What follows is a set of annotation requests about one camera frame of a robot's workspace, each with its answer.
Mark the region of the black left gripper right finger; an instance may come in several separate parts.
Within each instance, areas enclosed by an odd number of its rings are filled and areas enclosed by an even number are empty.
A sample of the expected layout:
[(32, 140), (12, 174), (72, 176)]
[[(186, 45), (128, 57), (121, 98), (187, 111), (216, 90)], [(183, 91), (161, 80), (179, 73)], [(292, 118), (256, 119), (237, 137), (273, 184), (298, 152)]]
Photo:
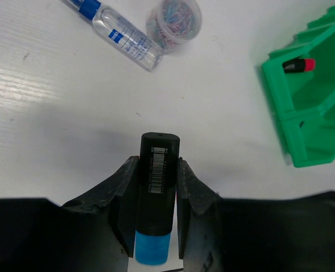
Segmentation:
[(185, 271), (335, 271), (335, 191), (223, 198), (177, 162), (177, 233)]

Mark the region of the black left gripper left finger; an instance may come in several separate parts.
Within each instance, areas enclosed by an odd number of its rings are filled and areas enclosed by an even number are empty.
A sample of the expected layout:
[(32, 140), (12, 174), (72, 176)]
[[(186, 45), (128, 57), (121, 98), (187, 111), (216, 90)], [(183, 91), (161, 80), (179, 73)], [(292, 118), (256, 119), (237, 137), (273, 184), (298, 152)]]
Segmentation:
[(0, 271), (127, 271), (134, 252), (138, 157), (59, 206), (0, 198)]

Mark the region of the blue-capped black highlighter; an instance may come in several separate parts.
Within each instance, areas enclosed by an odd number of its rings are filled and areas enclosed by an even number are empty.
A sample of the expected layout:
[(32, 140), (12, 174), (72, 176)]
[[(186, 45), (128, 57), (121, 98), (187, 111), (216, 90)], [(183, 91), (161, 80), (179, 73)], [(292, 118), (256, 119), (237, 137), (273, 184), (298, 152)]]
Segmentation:
[(135, 259), (147, 266), (167, 262), (175, 209), (180, 138), (148, 132), (141, 137)]

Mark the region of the pink-capped black highlighter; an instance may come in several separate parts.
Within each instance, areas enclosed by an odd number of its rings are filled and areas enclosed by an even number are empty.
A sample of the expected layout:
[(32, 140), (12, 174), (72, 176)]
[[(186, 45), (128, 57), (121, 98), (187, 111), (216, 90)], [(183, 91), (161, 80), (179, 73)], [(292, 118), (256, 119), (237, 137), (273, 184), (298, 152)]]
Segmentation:
[(313, 71), (316, 61), (313, 58), (295, 58), (282, 64), (285, 73), (305, 73)]

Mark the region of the clear blue-capped spray bottle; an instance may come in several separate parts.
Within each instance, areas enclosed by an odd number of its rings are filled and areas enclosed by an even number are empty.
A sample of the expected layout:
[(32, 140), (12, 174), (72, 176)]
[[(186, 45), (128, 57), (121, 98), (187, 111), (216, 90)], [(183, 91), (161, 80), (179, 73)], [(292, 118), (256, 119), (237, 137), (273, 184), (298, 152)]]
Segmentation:
[(146, 71), (153, 71), (164, 52), (144, 32), (111, 6), (96, 0), (64, 1), (93, 26), (96, 33)]

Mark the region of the clear jar of paper clips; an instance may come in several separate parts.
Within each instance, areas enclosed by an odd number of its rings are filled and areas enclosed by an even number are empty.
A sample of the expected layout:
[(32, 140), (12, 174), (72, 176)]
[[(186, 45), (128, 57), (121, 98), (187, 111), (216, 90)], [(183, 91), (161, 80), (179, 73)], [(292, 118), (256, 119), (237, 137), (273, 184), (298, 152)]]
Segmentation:
[(147, 35), (164, 53), (172, 53), (199, 34), (202, 12), (196, 1), (169, 0), (151, 11), (146, 21)]

